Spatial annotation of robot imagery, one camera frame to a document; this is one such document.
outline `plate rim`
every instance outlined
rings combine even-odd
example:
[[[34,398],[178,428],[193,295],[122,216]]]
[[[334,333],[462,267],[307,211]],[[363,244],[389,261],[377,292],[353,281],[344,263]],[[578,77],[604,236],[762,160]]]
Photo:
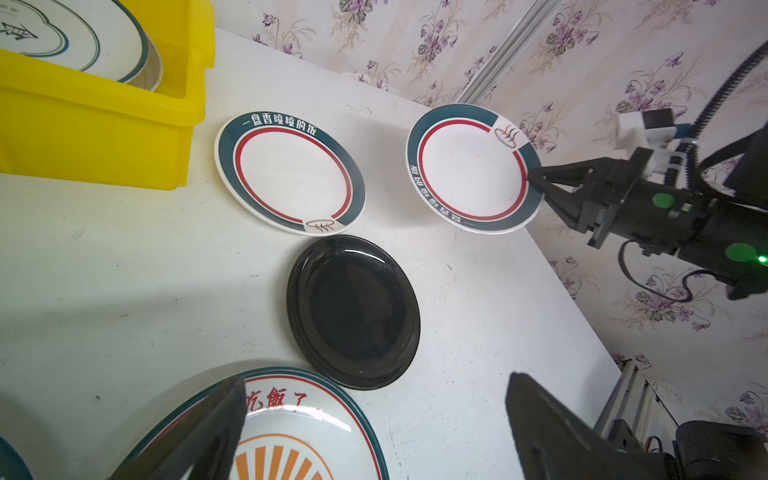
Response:
[[[288,116],[288,117],[293,117],[293,118],[299,118],[299,119],[301,119],[301,120],[303,120],[303,121],[306,121],[306,120],[304,120],[304,118],[301,118],[301,117],[297,117],[296,115],[289,115],[289,114],[286,114],[286,113],[284,113],[284,112],[279,112],[279,111],[268,111],[268,110],[257,110],[257,111],[248,111],[248,112],[246,112],[246,113],[242,113],[242,114],[238,114],[238,115],[235,115],[234,117],[232,117],[232,118],[230,118],[229,120],[227,120],[226,122],[224,122],[224,124],[221,126],[221,128],[220,128],[220,129],[219,129],[219,131],[218,131],[218,133],[216,134],[216,139],[214,140],[214,160],[215,160],[215,162],[216,162],[216,169],[217,169],[217,171],[219,172],[219,176],[221,177],[221,180],[223,181],[224,185],[227,187],[227,190],[230,192],[230,194],[231,194],[231,195],[232,195],[232,196],[235,198],[235,200],[237,200],[237,202],[238,202],[240,205],[242,205],[243,207],[245,207],[245,209],[246,209],[246,210],[248,210],[248,212],[249,212],[249,213],[251,213],[252,215],[256,216],[256,217],[257,217],[257,218],[259,218],[260,220],[262,220],[262,221],[264,221],[264,222],[268,223],[269,225],[271,225],[271,226],[273,226],[273,227],[276,227],[276,228],[279,228],[279,229],[281,229],[281,230],[283,230],[283,231],[286,231],[286,232],[295,233],[295,234],[297,234],[297,235],[304,235],[304,236],[306,236],[306,237],[330,237],[330,236],[332,236],[332,235],[337,235],[338,233],[342,233],[343,231],[345,231],[345,230],[349,229],[349,228],[350,228],[352,225],[354,225],[354,224],[357,222],[357,220],[359,220],[359,218],[362,216],[363,212],[364,212],[364,211],[365,211],[365,209],[366,209],[366,204],[367,204],[367,202],[368,202],[368,194],[367,194],[367,192],[366,192],[365,178],[363,178],[363,176],[362,176],[362,172],[360,172],[360,169],[359,169],[359,167],[357,166],[357,162],[355,162],[355,159],[354,159],[354,158],[352,158],[352,155],[349,155],[349,152],[348,152],[348,151],[346,151],[346,149],[344,148],[344,146],[342,146],[342,145],[341,145],[341,143],[339,143],[339,142],[338,142],[338,141],[337,141],[337,140],[336,140],[336,139],[335,139],[335,138],[334,138],[334,137],[333,137],[331,134],[329,134],[328,132],[324,131],[324,130],[323,130],[323,129],[321,129],[321,128],[317,128],[317,130],[320,130],[320,131],[322,131],[324,134],[328,135],[328,137],[330,137],[332,140],[334,140],[334,141],[335,141],[335,142],[336,142],[336,143],[337,143],[337,144],[338,144],[338,145],[341,147],[341,149],[342,149],[342,150],[343,150],[343,151],[344,151],[344,152],[345,152],[345,153],[346,153],[346,154],[349,156],[349,159],[352,161],[352,163],[353,163],[353,165],[354,165],[355,169],[357,169],[357,172],[358,172],[358,174],[359,174],[359,177],[360,177],[360,185],[359,185],[359,186],[360,186],[360,187],[362,187],[362,193],[361,193],[361,194],[362,194],[362,206],[360,207],[360,211],[357,213],[357,215],[355,215],[354,219],[353,219],[351,222],[349,222],[347,225],[343,225],[343,228],[341,228],[341,229],[339,229],[339,230],[332,230],[332,231],[330,231],[330,232],[320,232],[320,233],[313,233],[313,232],[308,232],[308,231],[306,231],[306,230],[298,230],[298,229],[296,229],[296,228],[286,227],[285,225],[282,225],[281,223],[278,223],[278,222],[274,221],[273,219],[271,219],[271,218],[267,217],[266,215],[262,214],[262,213],[261,213],[261,212],[259,212],[258,210],[254,209],[254,208],[253,208],[251,205],[249,205],[249,204],[248,204],[248,203],[245,201],[245,199],[243,199],[243,198],[240,196],[240,194],[239,194],[239,193],[238,193],[236,190],[234,190],[234,188],[233,188],[233,186],[232,186],[231,182],[230,182],[230,181],[229,181],[229,179],[227,178],[227,175],[224,173],[224,171],[223,171],[223,168],[222,168],[222,166],[221,166],[221,159],[220,159],[220,156],[219,156],[219,142],[220,142],[220,139],[221,139],[221,134],[222,134],[222,133],[223,133],[223,132],[224,132],[224,131],[227,129],[227,127],[229,127],[229,126],[230,126],[230,125],[231,125],[231,124],[232,124],[232,123],[233,123],[233,122],[234,122],[234,121],[235,121],[237,118],[243,117],[243,116],[245,116],[245,115],[252,115],[252,114],[262,114],[262,113],[269,113],[269,114],[281,114],[281,115],[283,115],[283,116]],[[250,129],[250,130],[246,131],[246,132],[245,132],[243,135],[247,134],[249,131],[252,131],[252,130],[256,130],[256,128],[252,128],[252,129]],[[353,182],[352,182],[352,175],[350,174],[349,176],[350,176],[350,188],[352,189],[352,198],[354,198],[354,196],[355,196],[355,190],[356,190],[356,189],[355,189],[355,186],[354,186],[354,184],[353,184]]]
[[[16,451],[16,449],[13,448],[13,445],[11,445],[8,440],[0,437],[0,450],[7,453],[11,460],[16,462],[16,466],[20,467],[22,477],[26,477],[27,480],[32,480],[32,473],[29,471],[29,467],[24,462],[24,459],[21,455]]]
[[[136,17],[134,17],[134,15],[131,13],[130,10],[125,8],[125,6],[121,4],[118,0],[112,0],[112,2],[116,4],[118,7],[120,7],[120,10],[122,10],[123,13],[131,20],[131,22],[134,24],[134,27],[136,28],[136,31],[139,34],[139,38],[141,39],[141,56],[139,57],[139,62],[134,66],[133,70],[131,70],[128,74],[126,74],[120,80],[117,80],[120,83],[127,83],[133,77],[138,75],[141,69],[144,68],[144,66],[147,64],[147,57],[149,56],[149,45],[147,44],[147,33],[141,27],[141,24],[136,19]]]
[[[465,105],[465,106],[469,106],[469,107],[472,107],[472,108],[479,108],[481,110],[490,112],[493,115],[496,115],[497,119],[498,118],[504,118],[506,120],[509,120],[504,115],[498,114],[495,111],[491,110],[490,108],[482,107],[480,105],[475,105],[475,104],[462,103],[462,102],[455,102],[455,103],[450,103],[450,104],[444,104],[444,105],[440,105],[438,107],[430,108],[421,117],[419,117],[419,119],[414,123],[413,127],[411,127],[411,131],[408,133],[408,137],[406,138],[406,151],[405,151],[406,171],[408,173],[408,178],[410,179],[411,185],[415,188],[416,194],[419,196],[419,198],[421,198],[424,201],[424,203],[427,204],[427,206],[429,207],[429,209],[431,211],[433,211],[435,214],[437,214],[444,221],[450,223],[454,227],[461,228],[462,230],[466,230],[468,232],[473,232],[473,233],[481,233],[481,234],[484,234],[484,235],[500,235],[500,234],[503,234],[503,233],[513,232],[513,231],[515,231],[515,230],[517,230],[519,228],[524,227],[525,225],[527,225],[531,220],[533,220],[536,217],[536,215],[538,214],[538,211],[541,209],[541,202],[544,200],[544,195],[543,194],[541,195],[541,198],[539,199],[538,205],[533,210],[533,212],[531,212],[531,214],[528,216],[528,218],[523,220],[521,223],[518,223],[517,225],[515,225],[513,227],[505,228],[503,230],[480,230],[480,229],[468,227],[468,226],[466,226],[466,225],[464,225],[462,223],[457,223],[457,222],[451,220],[446,215],[441,214],[431,203],[429,203],[429,200],[427,200],[426,197],[424,197],[424,195],[420,191],[419,185],[416,184],[416,182],[415,182],[415,180],[413,178],[413,175],[410,172],[410,162],[409,162],[409,156],[408,156],[409,145],[411,143],[411,138],[414,135],[414,130],[416,128],[416,125],[418,125],[418,123],[422,120],[422,118],[424,118],[427,114],[429,114],[429,113],[431,113],[431,112],[433,112],[435,110],[439,110],[439,109],[447,108],[447,107],[459,106],[459,105]],[[451,118],[466,118],[466,117],[446,117],[446,118],[443,118],[442,120],[440,120],[440,122],[447,121],[447,120],[449,120]]]
[[[383,248],[379,247],[375,243],[373,243],[370,240],[367,240],[362,237],[356,237],[354,235],[348,235],[348,234],[341,234],[336,237],[350,237],[357,240],[362,240],[365,243],[369,243],[373,245],[374,247],[381,250],[386,256],[388,256],[392,262],[402,271],[403,276],[406,278],[406,281],[408,282],[408,285],[410,287],[411,292],[413,293],[413,299],[416,304],[416,309],[418,313],[418,337],[416,338],[416,345],[413,351],[413,356],[411,356],[410,360],[408,361],[408,365],[405,366],[405,368],[400,372],[399,375],[392,377],[391,379],[388,379],[384,383],[376,383],[374,386],[358,386],[353,385],[350,382],[347,382],[344,378],[339,378],[338,375],[331,375],[329,373],[322,373],[322,375],[327,376],[332,381],[340,384],[341,386],[344,386],[348,389],[354,389],[354,390],[376,390],[381,389],[387,385],[390,385],[391,383],[395,382],[397,379],[399,379],[401,376],[405,374],[405,372],[408,370],[408,368],[413,364],[413,360],[416,358],[416,353],[419,351],[419,344],[421,343],[422,338],[422,323],[421,323],[421,310],[419,309],[419,299],[416,297],[416,291],[413,289],[413,285],[411,284],[411,280],[409,280],[408,276],[406,275],[406,272],[402,269],[399,263],[397,263],[397,260],[395,260],[389,253],[386,252]],[[331,362],[327,361],[323,356],[319,353],[317,348],[312,344],[310,341],[309,335],[306,334],[306,330],[303,327],[303,321],[300,318],[300,315],[298,313],[298,302],[292,302],[292,298],[294,298],[296,295],[298,295],[298,292],[296,291],[296,281],[294,281],[294,277],[298,274],[300,270],[300,264],[305,263],[309,255],[311,254],[311,250],[314,247],[314,245],[321,240],[316,240],[312,242],[310,245],[308,245],[302,252],[299,254],[299,256],[296,258],[296,262],[293,264],[293,267],[291,268],[291,271],[288,276],[288,285],[286,287],[286,308],[288,312],[288,324],[291,328],[291,333],[293,334],[293,338],[296,340],[296,344],[299,347],[299,350],[301,350],[302,354],[306,357],[307,361],[310,362],[310,365],[314,367],[315,369],[322,371],[322,370],[331,370],[332,372],[340,372],[345,377],[351,377],[350,375],[345,374],[344,372],[341,372],[338,368],[336,368]]]
[[[373,457],[376,460],[376,467],[379,471],[379,480],[389,480],[389,471],[386,466],[386,460],[384,459],[384,453],[379,444],[379,439],[376,437],[376,432],[373,431],[373,427],[368,421],[366,414],[363,413],[361,408],[357,405],[357,402],[349,396],[340,386],[335,384],[330,379],[315,373],[308,369],[302,369],[295,366],[264,366],[257,369],[250,369],[244,372],[234,374],[243,379],[244,382],[248,380],[257,379],[259,377],[266,376],[295,376],[302,380],[309,380],[314,382],[325,390],[328,390],[332,395],[338,397],[339,401],[352,413],[352,416],[359,423],[362,428],[362,433],[369,442],[369,446],[373,451]],[[135,458],[139,453],[144,451],[147,446],[157,438],[173,421],[180,418],[190,408],[195,406],[200,400],[208,396],[208,394],[215,389],[222,380],[215,382],[214,384],[200,390],[198,393],[192,395],[189,399],[185,400],[178,407],[173,409],[170,413],[165,415],[141,440],[134,446],[129,453],[125,456],[120,463],[120,467],[127,462]]]

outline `wire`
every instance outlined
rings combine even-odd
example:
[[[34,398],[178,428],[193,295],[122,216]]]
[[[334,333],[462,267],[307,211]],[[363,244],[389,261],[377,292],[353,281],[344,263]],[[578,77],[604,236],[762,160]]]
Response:
[[[653,452],[653,451],[663,452],[664,448],[661,446],[661,439],[658,438],[656,435],[651,435],[650,437],[645,439],[645,446],[643,447],[643,452],[648,452],[648,447],[650,447],[650,441],[653,440],[653,439],[656,439],[656,441],[659,443],[659,448],[658,449],[653,449],[653,450],[651,450],[651,452]]]
[[[637,240],[627,240],[626,242],[621,244],[621,247],[619,247],[619,268],[621,268],[621,272],[624,274],[625,277],[629,279],[632,283],[639,286],[642,289],[648,290],[649,292],[660,296],[663,299],[671,300],[673,302],[678,303],[689,303],[694,299],[694,294],[690,291],[690,288],[688,288],[688,279],[691,278],[693,275],[700,275],[700,274],[706,274],[706,275],[712,275],[715,278],[718,278],[717,275],[715,275],[714,272],[711,272],[709,270],[693,270],[689,272],[686,276],[683,277],[683,280],[681,281],[683,285],[683,290],[685,290],[686,296],[685,298],[673,298],[671,296],[666,296],[662,293],[658,293],[656,290],[652,288],[648,288],[647,286],[643,285],[642,283],[639,283],[637,280],[632,278],[632,275],[629,273],[629,269],[627,268],[627,264],[624,262],[624,251],[627,249],[627,245],[630,243],[637,243],[640,245],[640,242]]]
[[[704,128],[710,123],[712,117],[717,112],[717,109],[725,102],[728,95],[736,88],[741,80],[747,76],[766,56],[768,56],[768,41],[763,43],[757,50],[752,52],[744,62],[732,73],[725,83],[717,90],[717,93],[707,103],[707,106],[699,114],[698,118],[694,122],[687,136],[698,139]],[[721,192],[713,189],[710,185],[704,181],[700,172],[696,168],[697,163],[697,147],[692,143],[680,143],[680,146],[675,150],[676,152],[685,154],[683,156],[670,159],[671,164],[682,164],[682,157],[687,159],[685,164],[686,173],[686,187],[692,191],[699,191],[707,197],[719,198],[721,200],[731,200],[730,195],[722,194]],[[677,183],[677,172],[675,168],[667,169],[666,175],[664,175],[664,184],[674,187]]]

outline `floral wallpaper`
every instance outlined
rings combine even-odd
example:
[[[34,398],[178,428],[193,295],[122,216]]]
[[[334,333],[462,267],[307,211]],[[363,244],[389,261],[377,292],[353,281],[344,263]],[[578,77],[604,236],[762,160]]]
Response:
[[[217,27],[431,107],[462,93],[533,1],[212,0]],[[574,35],[594,35],[603,17],[587,16]]]
[[[513,119],[544,165],[613,150],[617,116],[672,108],[695,120],[733,69],[766,40],[763,0],[575,0],[561,10],[481,104]],[[702,155],[762,127],[768,119],[768,63],[755,69],[703,133]],[[710,168],[720,184],[738,159]],[[689,280],[694,300],[676,303],[635,286],[619,270],[623,239],[600,250],[544,205],[528,231],[563,287],[619,362],[634,358],[680,423],[750,425],[768,433],[768,294],[730,301],[710,276]],[[627,249],[633,276],[682,298],[693,265]]]

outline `plate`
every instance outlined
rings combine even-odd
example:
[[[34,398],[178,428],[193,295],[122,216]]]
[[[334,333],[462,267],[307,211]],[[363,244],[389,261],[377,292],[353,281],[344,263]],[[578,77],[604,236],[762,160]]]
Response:
[[[144,90],[155,91],[163,80],[163,58],[160,56],[160,51],[157,50],[157,46],[152,39],[147,37],[147,41],[149,42],[147,64],[128,84],[143,88]]]
[[[358,237],[315,241],[288,279],[288,320],[304,356],[351,389],[397,380],[419,346],[419,305],[387,252]]]
[[[248,403],[230,478],[388,480],[379,441],[360,407],[340,387],[305,369],[243,372]],[[187,400],[128,454],[135,458],[215,386]]]
[[[443,105],[421,117],[406,166],[429,207],[470,232],[511,232],[541,204],[528,184],[528,171],[541,166],[534,146],[510,120],[477,105]]]
[[[147,61],[147,38],[117,0],[5,0],[0,48],[126,82]]]
[[[0,478],[4,480],[32,480],[22,457],[0,437]]]
[[[274,111],[228,121],[214,145],[230,193],[275,227],[313,237],[352,226],[366,203],[355,161],[310,122]]]

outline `white table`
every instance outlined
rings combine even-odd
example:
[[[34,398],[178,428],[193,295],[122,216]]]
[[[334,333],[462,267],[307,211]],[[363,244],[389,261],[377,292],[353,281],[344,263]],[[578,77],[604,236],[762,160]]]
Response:
[[[308,366],[285,288],[311,239],[245,211],[214,166],[220,126],[252,110],[314,120],[350,152],[368,199],[347,233],[389,252],[419,299],[410,369],[349,391],[391,478],[521,478],[504,406],[513,371],[595,422],[619,370],[526,230],[458,230],[409,183],[406,136],[427,108],[218,31],[186,188],[0,175],[0,435],[36,479],[105,478],[199,389]]]

